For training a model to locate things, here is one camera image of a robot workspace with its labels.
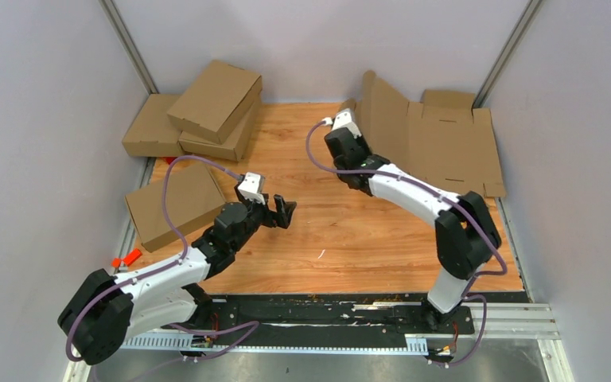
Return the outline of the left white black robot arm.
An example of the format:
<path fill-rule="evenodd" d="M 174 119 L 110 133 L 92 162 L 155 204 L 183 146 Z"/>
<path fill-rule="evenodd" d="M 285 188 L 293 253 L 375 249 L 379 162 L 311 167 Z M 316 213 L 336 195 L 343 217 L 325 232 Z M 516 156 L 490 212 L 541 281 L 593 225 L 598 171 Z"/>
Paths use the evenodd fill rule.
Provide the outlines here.
<path fill-rule="evenodd" d="M 212 307 L 199 284 L 229 267 L 236 254 L 260 227 L 290 226 L 297 202 L 274 195 L 270 210 L 266 195 L 236 194 L 212 225 L 183 251 L 137 271 L 111 275 L 90 273 L 60 313 L 57 324 L 67 337 L 70 361 L 99 364 L 123 342 L 158 327 L 188 323 L 204 328 Z"/>

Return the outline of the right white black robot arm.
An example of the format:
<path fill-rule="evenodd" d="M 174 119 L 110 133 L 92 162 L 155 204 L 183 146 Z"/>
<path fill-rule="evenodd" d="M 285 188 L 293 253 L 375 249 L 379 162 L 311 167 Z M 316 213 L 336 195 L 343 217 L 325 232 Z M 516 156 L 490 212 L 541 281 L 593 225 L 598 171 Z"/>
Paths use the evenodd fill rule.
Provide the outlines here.
<path fill-rule="evenodd" d="M 427 329 L 444 331 L 482 267 L 499 255 L 500 234 L 484 198 L 473 191 L 446 192 L 412 177 L 373 154 L 364 138 L 347 127 L 331 130 L 325 144 L 333 158 L 332 172 L 350 189 L 390 201 L 434 229 L 442 269 L 422 320 Z"/>

